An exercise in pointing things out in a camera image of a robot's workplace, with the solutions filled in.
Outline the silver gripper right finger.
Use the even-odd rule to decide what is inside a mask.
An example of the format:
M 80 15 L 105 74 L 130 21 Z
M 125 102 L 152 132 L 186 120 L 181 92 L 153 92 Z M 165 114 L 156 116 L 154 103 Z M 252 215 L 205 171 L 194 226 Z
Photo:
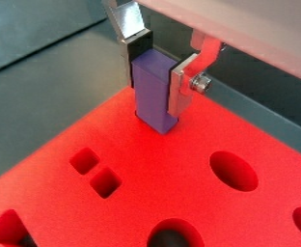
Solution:
M 192 32 L 190 46 L 197 50 L 169 72 L 169 114 L 177 117 L 192 101 L 194 92 L 202 94 L 209 86 L 204 76 L 221 49 L 221 41 L 198 30 Z

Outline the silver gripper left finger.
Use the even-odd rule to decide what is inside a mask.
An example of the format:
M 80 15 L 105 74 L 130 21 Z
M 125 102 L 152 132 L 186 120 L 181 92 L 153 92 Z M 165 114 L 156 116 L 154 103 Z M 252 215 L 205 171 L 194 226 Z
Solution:
M 133 86 L 132 60 L 153 47 L 153 32 L 145 27 L 140 7 L 133 0 L 101 0 L 101 3 L 117 35 L 128 83 Z

